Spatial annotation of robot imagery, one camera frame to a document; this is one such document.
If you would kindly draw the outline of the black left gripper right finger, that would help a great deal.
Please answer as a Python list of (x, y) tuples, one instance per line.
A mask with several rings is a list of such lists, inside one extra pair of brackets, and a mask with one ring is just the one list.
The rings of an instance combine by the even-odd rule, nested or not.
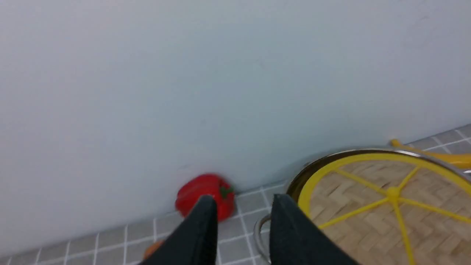
[(273, 265), (357, 265), (300, 210), (287, 194), (275, 194), (269, 253)]

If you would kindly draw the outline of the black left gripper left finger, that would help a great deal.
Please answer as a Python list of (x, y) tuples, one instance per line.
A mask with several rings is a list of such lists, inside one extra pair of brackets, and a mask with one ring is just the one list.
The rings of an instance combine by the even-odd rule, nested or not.
[(217, 258), (217, 205), (201, 196), (190, 214), (141, 265), (215, 265)]

